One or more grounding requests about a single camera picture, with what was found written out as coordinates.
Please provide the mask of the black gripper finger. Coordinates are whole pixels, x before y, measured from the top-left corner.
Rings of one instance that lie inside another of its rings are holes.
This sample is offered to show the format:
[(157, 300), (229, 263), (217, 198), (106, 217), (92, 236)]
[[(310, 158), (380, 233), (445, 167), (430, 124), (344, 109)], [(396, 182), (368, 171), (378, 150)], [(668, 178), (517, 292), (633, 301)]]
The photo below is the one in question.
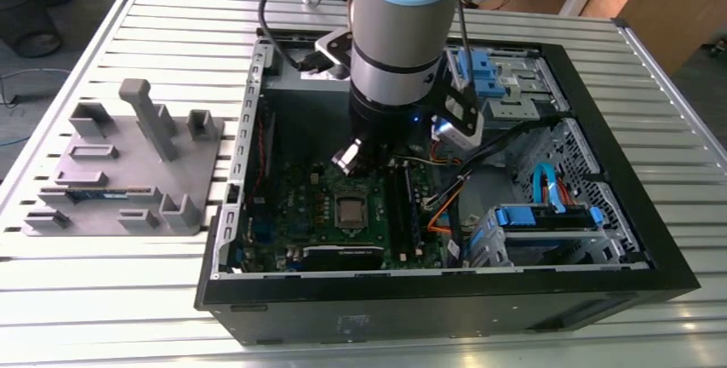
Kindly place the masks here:
[(332, 163), (344, 176), (361, 177), (368, 174), (366, 149), (360, 139), (354, 138), (350, 144), (333, 154)]

